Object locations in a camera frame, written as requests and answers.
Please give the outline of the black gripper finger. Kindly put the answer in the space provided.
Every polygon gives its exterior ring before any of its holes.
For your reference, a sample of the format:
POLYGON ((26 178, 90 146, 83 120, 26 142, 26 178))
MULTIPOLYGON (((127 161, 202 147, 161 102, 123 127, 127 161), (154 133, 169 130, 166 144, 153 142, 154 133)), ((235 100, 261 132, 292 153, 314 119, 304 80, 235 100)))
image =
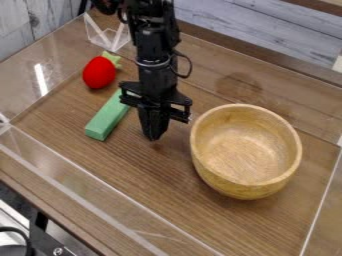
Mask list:
POLYGON ((153 114, 153 137, 158 140, 169 129, 170 113, 165 110, 155 110, 153 114))
POLYGON ((157 139, 155 111, 147 106, 138 107, 139 120, 145 136, 150 140, 157 139))

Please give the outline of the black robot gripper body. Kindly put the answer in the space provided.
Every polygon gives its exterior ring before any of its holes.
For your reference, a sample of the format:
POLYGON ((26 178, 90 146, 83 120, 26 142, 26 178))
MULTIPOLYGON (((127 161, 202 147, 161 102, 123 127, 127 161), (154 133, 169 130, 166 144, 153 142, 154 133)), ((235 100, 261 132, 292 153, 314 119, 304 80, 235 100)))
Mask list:
POLYGON ((193 100, 178 90, 178 78, 189 77, 178 73, 178 60, 138 60, 137 65, 139 80, 121 83, 121 101, 137 109, 139 106, 147 106, 154 111, 165 110, 170 113, 170 120, 187 123, 193 100))

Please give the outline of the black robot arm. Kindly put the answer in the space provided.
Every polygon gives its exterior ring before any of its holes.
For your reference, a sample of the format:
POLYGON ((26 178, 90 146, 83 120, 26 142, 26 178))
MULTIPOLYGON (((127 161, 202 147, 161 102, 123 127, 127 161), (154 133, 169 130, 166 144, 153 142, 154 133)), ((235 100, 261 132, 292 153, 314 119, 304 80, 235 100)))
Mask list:
POLYGON ((191 59, 177 50, 181 30, 174 0, 91 0, 104 15, 118 14, 137 47, 139 80, 122 81, 121 102, 138 109, 142 131, 158 140, 171 120, 190 121, 193 100, 178 90, 178 79, 193 73, 191 59))

